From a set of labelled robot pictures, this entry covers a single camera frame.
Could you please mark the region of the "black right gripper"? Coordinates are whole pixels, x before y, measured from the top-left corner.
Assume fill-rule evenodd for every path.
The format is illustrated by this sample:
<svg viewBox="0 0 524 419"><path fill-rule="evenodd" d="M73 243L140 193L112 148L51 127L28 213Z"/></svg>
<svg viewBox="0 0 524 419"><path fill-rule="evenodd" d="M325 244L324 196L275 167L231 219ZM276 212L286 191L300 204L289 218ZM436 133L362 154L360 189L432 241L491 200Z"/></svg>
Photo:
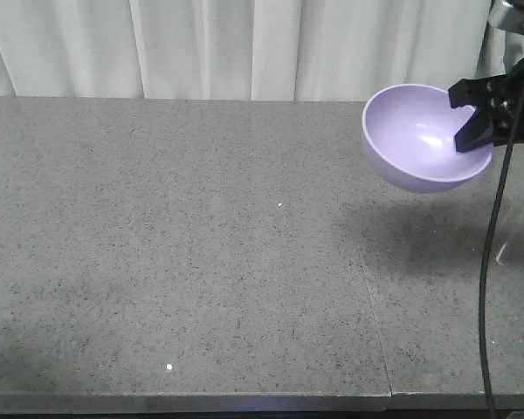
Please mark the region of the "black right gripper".
<svg viewBox="0 0 524 419"><path fill-rule="evenodd" d="M448 89L451 108L475 106L471 118L455 134L459 153L471 152L493 142L506 145L511 128L517 123L515 143L524 143L524 100L518 110L524 88L524 58L510 72L483 79L461 79Z"/></svg>

